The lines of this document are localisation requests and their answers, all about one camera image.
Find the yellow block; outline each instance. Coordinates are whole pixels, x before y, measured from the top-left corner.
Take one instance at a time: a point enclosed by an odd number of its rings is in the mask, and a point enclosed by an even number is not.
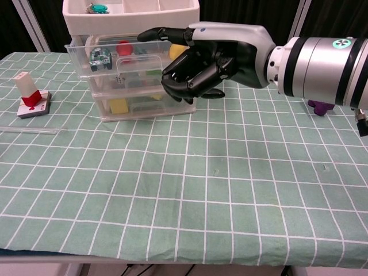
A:
[[[189,48],[188,46],[173,44],[171,45],[170,50],[168,51],[168,56],[170,57],[171,60],[174,60],[188,48]]]
[[[129,108],[126,99],[111,99],[109,101],[111,113],[113,114],[121,114],[128,113]]]
[[[162,95],[153,95],[151,96],[152,99],[155,99],[156,101],[160,101],[162,99]]]

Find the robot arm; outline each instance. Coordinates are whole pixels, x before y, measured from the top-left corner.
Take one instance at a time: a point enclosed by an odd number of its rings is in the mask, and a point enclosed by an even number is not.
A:
[[[360,110],[368,109],[366,39],[294,37],[276,47],[262,26],[199,22],[187,29],[153,28],[138,40],[190,46],[163,70],[162,85],[177,101],[224,97],[214,88],[223,79],[252,88],[273,82],[290,97],[350,106],[359,133],[368,135]]]

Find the green bottle cap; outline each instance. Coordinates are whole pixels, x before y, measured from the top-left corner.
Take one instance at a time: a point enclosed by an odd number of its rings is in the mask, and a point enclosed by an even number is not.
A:
[[[91,7],[91,9],[96,13],[104,13],[108,10],[108,7],[101,4],[96,4]]]

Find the table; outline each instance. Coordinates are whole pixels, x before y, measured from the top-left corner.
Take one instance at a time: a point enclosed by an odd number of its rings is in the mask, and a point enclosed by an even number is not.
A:
[[[52,93],[16,117],[11,78]],[[225,81],[197,112],[102,123],[65,53],[0,62],[0,248],[147,262],[368,268],[368,139],[353,113]]]

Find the clear plastic drawer organizer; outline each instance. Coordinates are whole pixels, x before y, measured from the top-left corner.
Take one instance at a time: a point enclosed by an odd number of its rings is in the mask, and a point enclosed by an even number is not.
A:
[[[176,102],[160,83],[170,64],[168,41],[90,36],[85,46],[74,41],[67,51],[79,77],[89,82],[102,121],[191,113],[196,104]]]

